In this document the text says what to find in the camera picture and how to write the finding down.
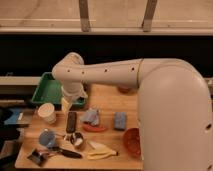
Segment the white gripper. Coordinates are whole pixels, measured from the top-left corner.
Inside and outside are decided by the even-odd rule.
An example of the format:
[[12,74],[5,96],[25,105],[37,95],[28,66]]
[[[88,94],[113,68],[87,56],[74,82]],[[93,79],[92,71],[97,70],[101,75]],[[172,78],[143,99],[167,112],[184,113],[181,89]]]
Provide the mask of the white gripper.
[[84,90],[82,83],[68,83],[64,82],[61,86],[62,98],[61,98],[61,111],[64,114],[68,114],[72,103],[79,98],[87,98],[88,95]]

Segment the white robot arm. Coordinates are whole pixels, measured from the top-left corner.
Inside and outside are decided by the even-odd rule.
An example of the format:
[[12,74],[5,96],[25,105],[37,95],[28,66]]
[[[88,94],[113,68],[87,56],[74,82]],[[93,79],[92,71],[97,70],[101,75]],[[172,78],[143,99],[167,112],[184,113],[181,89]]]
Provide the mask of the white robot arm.
[[52,69],[71,101],[83,83],[134,87],[144,171],[213,171],[213,111],[209,88],[188,62],[133,59],[86,65],[76,53]]

